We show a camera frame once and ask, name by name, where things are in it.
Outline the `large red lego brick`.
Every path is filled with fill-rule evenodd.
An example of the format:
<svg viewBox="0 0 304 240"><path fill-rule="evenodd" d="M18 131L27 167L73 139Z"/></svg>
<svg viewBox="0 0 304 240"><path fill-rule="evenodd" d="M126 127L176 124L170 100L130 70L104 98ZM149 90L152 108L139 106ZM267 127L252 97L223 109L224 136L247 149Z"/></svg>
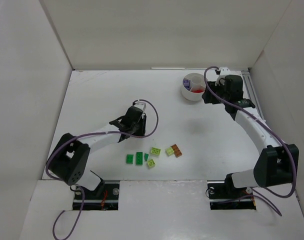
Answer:
<svg viewBox="0 0 304 240"><path fill-rule="evenodd" d="M205 88L201 88L201 87L200 88L192 88L191 92L194 93L194 94L201 94L201 93L205 92L205 90L206 90Z"/></svg>

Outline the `purple long lego brick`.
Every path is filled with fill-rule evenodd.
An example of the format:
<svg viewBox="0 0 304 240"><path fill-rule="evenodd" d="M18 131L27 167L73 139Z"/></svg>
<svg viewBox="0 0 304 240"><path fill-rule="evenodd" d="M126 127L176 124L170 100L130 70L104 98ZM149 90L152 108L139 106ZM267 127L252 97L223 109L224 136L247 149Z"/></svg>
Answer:
<svg viewBox="0 0 304 240"><path fill-rule="evenodd" d="M188 91L191 90L191 81L189 79L184 78L182 80L182 84L183 84L183 86L184 86L185 89L187 89Z"/></svg>

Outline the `brown studded lego brick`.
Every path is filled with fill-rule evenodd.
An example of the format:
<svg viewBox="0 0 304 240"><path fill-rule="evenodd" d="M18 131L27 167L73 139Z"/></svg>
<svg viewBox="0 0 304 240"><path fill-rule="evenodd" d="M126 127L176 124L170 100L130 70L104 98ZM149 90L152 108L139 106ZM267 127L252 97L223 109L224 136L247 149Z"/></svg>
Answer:
<svg viewBox="0 0 304 240"><path fill-rule="evenodd" d="M182 152L176 144L172 145L171 148L176 158L182 156Z"/></svg>

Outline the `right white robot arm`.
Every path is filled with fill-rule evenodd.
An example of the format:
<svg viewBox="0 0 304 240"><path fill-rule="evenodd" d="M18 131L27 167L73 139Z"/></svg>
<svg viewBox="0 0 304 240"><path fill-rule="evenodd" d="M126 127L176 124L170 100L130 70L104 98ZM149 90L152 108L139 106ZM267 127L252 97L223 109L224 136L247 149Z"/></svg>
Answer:
<svg viewBox="0 0 304 240"><path fill-rule="evenodd" d="M202 98L206 104L224 104L225 111L250 137L259 153L254 168L226 175L219 190L231 199L241 196L247 188L263 188L291 184L290 192L273 195L289 198L295 192L299 149L295 144L286 144L260 117L255 104L244 98L243 80L238 75L224 75L216 81L205 81Z"/></svg>

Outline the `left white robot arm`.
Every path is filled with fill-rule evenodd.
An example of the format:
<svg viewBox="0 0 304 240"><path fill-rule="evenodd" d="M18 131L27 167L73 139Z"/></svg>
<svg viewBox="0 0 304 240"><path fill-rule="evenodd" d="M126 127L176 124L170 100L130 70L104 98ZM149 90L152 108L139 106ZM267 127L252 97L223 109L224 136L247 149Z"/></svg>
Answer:
<svg viewBox="0 0 304 240"><path fill-rule="evenodd" d="M97 134L76 136L64 134L46 163L46 172L68 186L78 185L97 193L104 181L86 169L89 155L111 144L120 143L131 136L143 137L146 131L146 104L142 101L129 107L124 116L110 121Z"/></svg>

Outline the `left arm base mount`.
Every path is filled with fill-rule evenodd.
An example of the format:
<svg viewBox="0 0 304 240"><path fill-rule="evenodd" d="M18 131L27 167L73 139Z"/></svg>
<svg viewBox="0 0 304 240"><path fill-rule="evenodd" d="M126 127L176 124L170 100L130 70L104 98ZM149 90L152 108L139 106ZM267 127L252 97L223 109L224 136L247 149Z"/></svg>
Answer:
<svg viewBox="0 0 304 240"><path fill-rule="evenodd" d="M70 178L70 190L74 193L74 211L117 211L119 207L120 181L104 180L93 171L78 171Z"/></svg>

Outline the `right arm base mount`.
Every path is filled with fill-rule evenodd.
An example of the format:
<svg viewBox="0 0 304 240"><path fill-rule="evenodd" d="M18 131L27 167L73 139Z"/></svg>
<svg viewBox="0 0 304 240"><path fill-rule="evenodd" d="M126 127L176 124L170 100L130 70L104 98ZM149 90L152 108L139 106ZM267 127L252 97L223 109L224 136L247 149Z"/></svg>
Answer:
<svg viewBox="0 0 304 240"><path fill-rule="evenodd" d="M245 188L227 187L224 180L208 180L205 195L211 210L256 210L253 197L246 197Z"/></svg>

